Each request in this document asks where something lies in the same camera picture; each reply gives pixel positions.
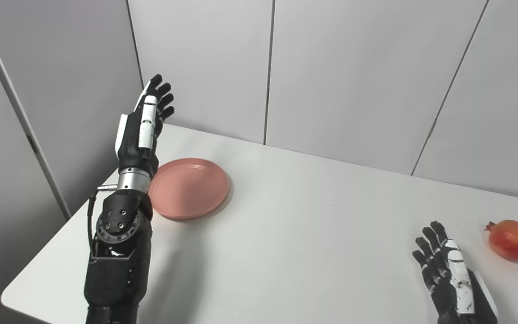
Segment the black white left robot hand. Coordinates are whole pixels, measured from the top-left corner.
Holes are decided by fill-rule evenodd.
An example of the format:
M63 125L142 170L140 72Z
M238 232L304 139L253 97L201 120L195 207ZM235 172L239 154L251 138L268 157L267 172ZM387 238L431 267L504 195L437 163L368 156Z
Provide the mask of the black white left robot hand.
M120 173L142 170L152 178L158 169L157 140L164 122L175 112L171 84L160 74L153 76L140 94L134 110L121 115L115 152Z

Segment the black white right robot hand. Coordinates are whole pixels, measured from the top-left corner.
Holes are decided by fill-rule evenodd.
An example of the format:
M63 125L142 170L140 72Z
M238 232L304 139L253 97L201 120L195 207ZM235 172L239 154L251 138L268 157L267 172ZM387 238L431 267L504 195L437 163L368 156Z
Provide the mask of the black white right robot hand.
M438 324L497 324L498 311L481 275L469 269L445 227L432 221L412 252L436 308Z

